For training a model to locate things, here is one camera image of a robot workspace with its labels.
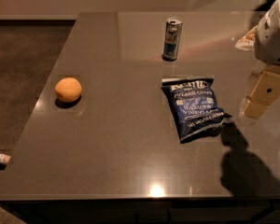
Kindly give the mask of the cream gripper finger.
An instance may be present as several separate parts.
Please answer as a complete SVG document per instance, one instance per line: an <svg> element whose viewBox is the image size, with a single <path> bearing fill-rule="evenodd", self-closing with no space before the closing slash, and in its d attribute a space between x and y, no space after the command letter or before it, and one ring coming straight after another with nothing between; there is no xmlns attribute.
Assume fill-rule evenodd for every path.
<svg viewBox="0 0 280 224"><path fill-rule="evenodd" d="M240 105L240 115L258 119L280 97L280 66L266 65L261 71L253 71L247 94Z"/></svg>
<svg viewBox="0 0 280 224"><path fill-rule="evenodd" d="M255 35L258 26L253 27L244 36L242 36L236 43L235 47L243 51L252 51L255 45Z"/></svg>

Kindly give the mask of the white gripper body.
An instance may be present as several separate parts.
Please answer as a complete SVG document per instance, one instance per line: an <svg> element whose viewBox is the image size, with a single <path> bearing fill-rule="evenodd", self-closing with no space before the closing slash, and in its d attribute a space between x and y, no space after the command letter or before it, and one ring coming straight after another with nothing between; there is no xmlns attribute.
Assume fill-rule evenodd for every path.
<svg viewBox="0 0 280 224"><path fill-rule="evenodd" d="M254 51L258 60L280 66L280 0L259 21Z"/></svg>

